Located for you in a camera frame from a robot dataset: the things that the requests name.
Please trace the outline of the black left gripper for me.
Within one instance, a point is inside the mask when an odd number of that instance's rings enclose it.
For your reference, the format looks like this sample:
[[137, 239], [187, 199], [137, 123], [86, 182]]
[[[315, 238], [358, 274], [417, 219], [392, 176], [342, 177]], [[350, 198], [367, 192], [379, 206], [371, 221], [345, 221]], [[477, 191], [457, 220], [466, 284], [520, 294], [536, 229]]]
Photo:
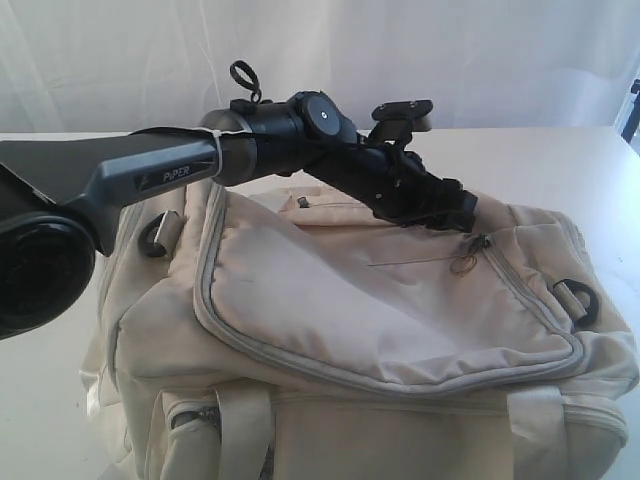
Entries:
[[478, 197], [456, 179], [428, 173], [419, 158], [398, 149], [378, 150], [385, 169], [371, 178], [364, 203], [374, 216], [401, 227], [470, 233]]

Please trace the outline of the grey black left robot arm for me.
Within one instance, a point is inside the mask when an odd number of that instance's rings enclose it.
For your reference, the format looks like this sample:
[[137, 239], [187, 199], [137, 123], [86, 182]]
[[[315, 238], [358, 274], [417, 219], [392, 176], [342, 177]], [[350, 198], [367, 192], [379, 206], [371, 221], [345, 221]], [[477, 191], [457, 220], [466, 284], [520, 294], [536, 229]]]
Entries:
[[39, 328], [86, 289], [115, 248], [121, 211], [210, 179], [230, 187], [305, 172], [407, 227], [470, 232], [476, 197], [429, 173], [408, 150], [427, 129], [428, 100], [391, 102], [360, 134], [324, 93], [279, 103], [258, 95], [208, 114], [198, 128], [1, 144], [1, 335]]

